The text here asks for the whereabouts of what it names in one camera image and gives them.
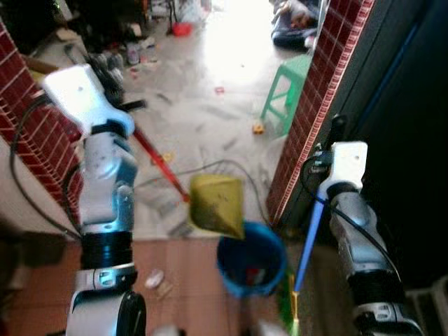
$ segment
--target brick pillar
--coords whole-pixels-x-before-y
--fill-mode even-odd
[[[39,90],[4,24],[0,21],[0,135],[11,144],[32,95]],[[79,163],[71,145],[76,126],[52,106],[37,108],[24,125],[17,148],[20,159],[62,205],[62,181],[68,170]],[[69,186],[72,211],[78,213],[78,197],[83,185],[77,173]]]
[[[269,218],[278,223],[303,162],[330,109],[375,0],[331,0],[311,67],[267,197]]]

